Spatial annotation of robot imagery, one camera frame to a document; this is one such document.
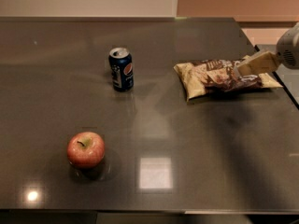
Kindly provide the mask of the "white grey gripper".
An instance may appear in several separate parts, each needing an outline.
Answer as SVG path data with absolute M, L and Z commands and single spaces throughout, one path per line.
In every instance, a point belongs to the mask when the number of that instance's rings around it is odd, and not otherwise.
M 289 69 L 299 69 L 299 22 L 277 42 L 277 56 L 268 50 L 260 50 L 238 63 L 234 72 L 238 77 L 274 72 L 282 63 Z

